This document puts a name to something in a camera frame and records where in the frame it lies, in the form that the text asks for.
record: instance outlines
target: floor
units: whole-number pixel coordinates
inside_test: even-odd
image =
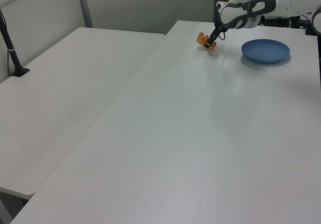
[[[9,224],[27,204],[27,200],[0,192],[0,224]]]

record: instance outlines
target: black cable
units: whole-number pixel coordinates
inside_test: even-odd
[[[9,74],[9,76],[11,76],[10,71],[9,71],[9,51],[7,51],[7,58],[8,58],[8,60],[7,60],[8,74]]]
[[[4,15],[2,14],[1,9],[0,9],[0,16],[1,16],[1,17],[2,17],[2,19],[4,20],[5,25],[7,25],[6,20],[5,20],[5,17],[4,17]]]
[[[221,36],[219,35],[219,38],[220,38],[222,41],[225,40],[225,32],[223,32],[223,34],[224,34],[224,38],[221,38]]]
[[[303,16],[304,18],[306,18],[306,19],[307,19],[307,21],[308,21],[308,22],[310,22],[310,24],[311,24],[311,21],[309,20],[309,18],[308,18],[308,17],[306,17],[305,15],[301,15],[301,16]]]

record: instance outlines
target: wall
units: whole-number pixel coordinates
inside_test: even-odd
[[[1,10],[23,66],[85,26],[79,0],[19,0]],[[7,77],[7,48],[0,36],[0,82]]]
[[[177,20],[213,22],[214,0],[87,0],[95,28],[166,34]]]

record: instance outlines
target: white tabletop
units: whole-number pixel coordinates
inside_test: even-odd
[[[319,223],[316,37],[229,30],[209,52],[212,30],[177,22],[12,223]],[[256,38],[291,59],[244,59]]]
[[[80,28],[0,84],[0,191],[30,198],[164,38]]]

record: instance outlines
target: orange toy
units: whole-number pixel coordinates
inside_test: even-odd
[[[202,46],[205,46],[205,44],[209,41],[209,36],[208,35],[204,35],[203,32],[200,32],[199,35],[197,36],[196,41],[201,44]],[[209,46],[209,50],[213,50],[216,46],[216,42],[213,42],[210,46]]]

